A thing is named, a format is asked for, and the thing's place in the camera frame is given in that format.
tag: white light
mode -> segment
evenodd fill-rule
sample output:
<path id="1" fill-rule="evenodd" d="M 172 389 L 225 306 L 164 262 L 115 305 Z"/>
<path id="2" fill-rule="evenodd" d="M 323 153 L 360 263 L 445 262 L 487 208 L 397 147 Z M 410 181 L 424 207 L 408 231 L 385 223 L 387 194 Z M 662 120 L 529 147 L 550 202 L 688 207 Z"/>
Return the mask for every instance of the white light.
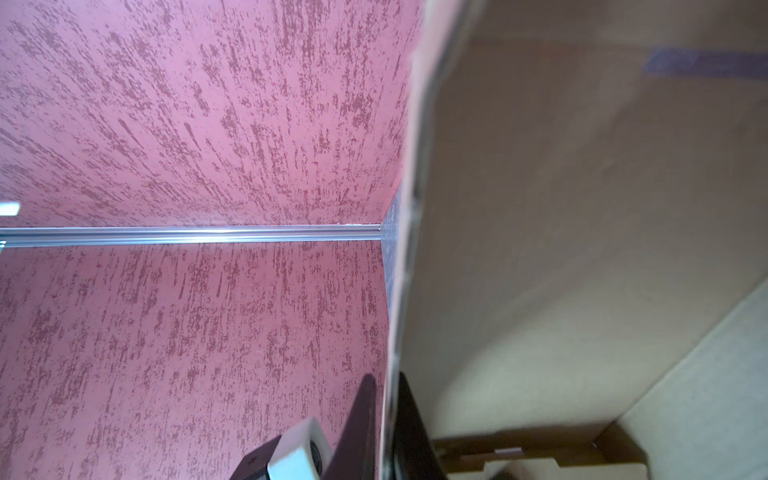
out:
<path id="1" fill-rule="evenodd" d="M 0 202 L 0 217 L 15 217 L 21 207 L 19 202 Z"/>

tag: white plastic part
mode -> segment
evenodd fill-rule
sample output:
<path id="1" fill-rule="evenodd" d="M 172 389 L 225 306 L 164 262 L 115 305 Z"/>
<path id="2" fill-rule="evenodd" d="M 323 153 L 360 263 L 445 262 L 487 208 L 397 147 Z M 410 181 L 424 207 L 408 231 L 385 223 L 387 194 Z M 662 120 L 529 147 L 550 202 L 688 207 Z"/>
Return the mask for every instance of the white plastic part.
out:
<path id="1" fill-rule="evenodd" d="M 327 467 L 331 461 L 331 447 L 317 420 L 309 417 L 280 437 L 266 466 L 270 480 L 320 480 L 312 460 L 311 443 L 317 447 L 322 468 Z"/>
<path id="2" fill-rule="evenodd" d="M 15 217 L 21 208 L 19 202 L 0 202 L 0 217 Z"/>

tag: purple tape strip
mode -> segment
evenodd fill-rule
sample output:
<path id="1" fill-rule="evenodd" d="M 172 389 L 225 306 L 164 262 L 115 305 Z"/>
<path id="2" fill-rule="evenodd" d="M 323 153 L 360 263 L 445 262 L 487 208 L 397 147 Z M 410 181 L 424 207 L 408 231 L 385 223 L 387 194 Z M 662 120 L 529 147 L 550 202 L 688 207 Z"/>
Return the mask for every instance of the purple tape strip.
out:
<path id="1" fill-rule="evenodd" d="M 768 79 L 768 53 L 657 48 L 643 70 L 657 75 Z"/>

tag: metal trim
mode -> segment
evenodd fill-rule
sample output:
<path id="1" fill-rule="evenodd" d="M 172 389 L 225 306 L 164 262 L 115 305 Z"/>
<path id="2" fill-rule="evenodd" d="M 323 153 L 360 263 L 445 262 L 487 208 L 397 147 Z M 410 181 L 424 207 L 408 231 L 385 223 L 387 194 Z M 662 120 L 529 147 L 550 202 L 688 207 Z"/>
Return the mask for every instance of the metal trim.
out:
<path id="1" fill-rule="evenodd" d="M 381 240 L 381 226 L 271 225 L 238 227 L 0 228 L 5 248 L 166 243 L 325 242 Z"/>

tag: pink textured wallpaper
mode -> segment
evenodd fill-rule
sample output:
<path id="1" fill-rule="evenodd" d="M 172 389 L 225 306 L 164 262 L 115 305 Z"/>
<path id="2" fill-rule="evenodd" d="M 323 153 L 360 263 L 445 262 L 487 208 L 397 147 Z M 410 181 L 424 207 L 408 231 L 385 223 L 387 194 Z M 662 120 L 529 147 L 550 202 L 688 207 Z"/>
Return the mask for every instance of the pink textured wallpaper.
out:
<path id="1" fill-rule="evenodd" d="M 0 478 L 228 478 L 385 367 L 378 242 L 5 250 Z"/>
<path id="2" fill-rule="evenodd" d="M 0 5 L 0 227 L 378 223 L 409 0 Z"/>

